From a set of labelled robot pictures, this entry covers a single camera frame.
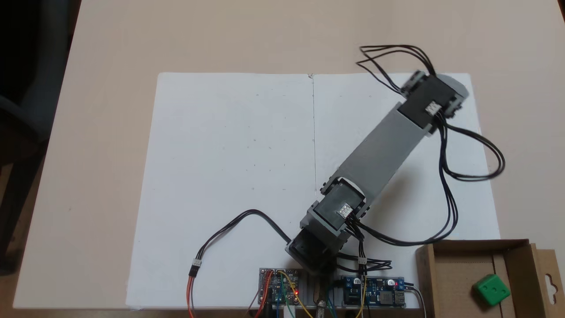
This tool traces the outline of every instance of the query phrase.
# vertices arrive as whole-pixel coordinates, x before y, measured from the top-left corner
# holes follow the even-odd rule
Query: yellow wire
[[[283,272],[283,271],[278,271],[280,274],[283,274],[284,276],[286,276],[286,279],[289,282],[290,288],[292,289],[292,292],[294,293],[294,296],[296,297],[296,299],[298,299],[298,302],[300,303],[300,306],[302,306],[302,308],[304,308],[304,311],[306,312],[306,314],[308,315],[308,317],[310,318],[314,318],[312,317],[312,315],[308,312],[308,309],[306,309],[306,306],[304,306],[304,304],[302,303],[302,301],[300,300],[300,297],[298,297],[298,294],[296,293],[296,290],[294,289],[294,283],[290,280],[290,277],[288,277],[288,275]]]
[[[365,293],[367,292],[367,276],[365,275],[365,281],[363,282],[365,287],[363,288],[363,294],[361,295],[361,308],[359,309],[359,313],[355,318],[359,318],[361,313],[363,312],[363,306],[365,305]]]

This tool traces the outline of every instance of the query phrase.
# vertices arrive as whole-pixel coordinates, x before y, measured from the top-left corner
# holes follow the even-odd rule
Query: beige table
[[[361,72],[359,45],[400,43],[471,74],[508,162],[493,181],[501,235],[556,248],[565,273],[557,0],[83,0],[14,305],[125,307],[160,72]]]

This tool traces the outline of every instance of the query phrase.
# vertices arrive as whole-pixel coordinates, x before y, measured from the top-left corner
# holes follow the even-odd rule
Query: wire connector
[[[200,265],[202,265],[202,260],[198,260],[198,259],[192,260],[192,266],[190,267],[188,276],[196,277],[196,274],[198,274],[198,270],[200,269]]]

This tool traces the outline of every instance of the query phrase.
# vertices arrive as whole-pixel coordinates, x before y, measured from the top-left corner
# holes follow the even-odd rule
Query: green die
[[[504,285],[500,277],[495,274],[485,276],[473,285],[473,288],[486,301],[494,306],[506,297],[510,296],[510,289]]]

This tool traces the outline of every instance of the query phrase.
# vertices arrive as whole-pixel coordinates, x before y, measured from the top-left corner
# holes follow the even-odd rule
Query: power module
[[[363,290],[362,278],[342,276],[344,306],[360,306]],[[404,277],[367,276],[364,306],[406,307]]]

